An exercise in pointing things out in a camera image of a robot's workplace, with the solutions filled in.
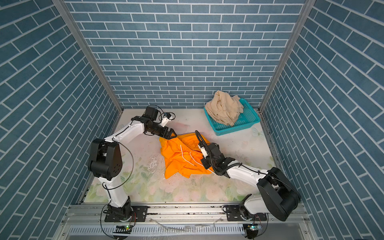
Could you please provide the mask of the orange shorts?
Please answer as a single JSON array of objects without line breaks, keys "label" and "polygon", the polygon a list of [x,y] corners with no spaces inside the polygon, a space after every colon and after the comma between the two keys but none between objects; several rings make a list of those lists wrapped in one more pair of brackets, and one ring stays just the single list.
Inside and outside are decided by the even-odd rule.
[{"label": "orange shorts", "polygon": [[209,175],[213,168],[205,169],[202,164],[203,154],[198,147],[199,140],[194,133],[179,135],[166,140],[159,138],[161,154],[165,159],[165,178],[169,179],[176,173],[185,178],[191,175]]}]

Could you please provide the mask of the teal plastic basket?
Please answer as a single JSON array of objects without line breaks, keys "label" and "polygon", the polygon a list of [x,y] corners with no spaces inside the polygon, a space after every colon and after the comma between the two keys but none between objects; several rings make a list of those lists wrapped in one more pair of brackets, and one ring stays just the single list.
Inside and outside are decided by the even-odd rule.
[{"label": "teal plastic basket", "polygon": [[208,122],[212,127],[213,131],[215,132],[216,136],[226,135],[237,131],[245,130],[251,128],[254,124],[257,124],[261,121],[257,112],[252,108],[252,106],[248,103],[247,100],[240,99],[240,103],[243,105],[244,111],[239,115],[238,120],[232,127],[216,122],[212,117],[209,116],[206,109],[204,109]]}]

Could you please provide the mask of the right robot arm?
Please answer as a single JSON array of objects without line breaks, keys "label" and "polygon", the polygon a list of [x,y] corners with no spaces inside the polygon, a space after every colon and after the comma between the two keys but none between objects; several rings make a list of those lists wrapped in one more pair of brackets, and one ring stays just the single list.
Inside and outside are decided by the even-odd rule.
[{"label": "right robot arm", "polygon": [[239,212],[243,219],[249,220],[259,213],[270,213],[284,222],[298,207],[301,195],[280,169],[253,168],[233,158],[226,158],[219,149],[201,148],[201,152],[205,169],[212,168],[218,176],[238,180],[258,189],[260,198],[248,194],[240,202]]}]

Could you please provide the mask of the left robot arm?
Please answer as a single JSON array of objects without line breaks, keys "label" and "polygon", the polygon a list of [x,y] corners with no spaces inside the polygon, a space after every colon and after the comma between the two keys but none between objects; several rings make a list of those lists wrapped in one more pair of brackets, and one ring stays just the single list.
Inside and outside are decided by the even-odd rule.
[{"label": "left robot arm", "polygon": [[172,113],[162,114],[159,123],[155,119],[152,114],[133,117],[131,123],[122,130],[104,139],[95,139],[90,145],[88,169],[98,178],[108,196],[106,222],[127,222],[135,216],[130,197],[123,189],[125,182],[121,180],[123,168],[121,147],[125,147],[123,140],[131,142],[146,133],[166,140],[177,136],[173,129],[166,126],[174,119]]}]

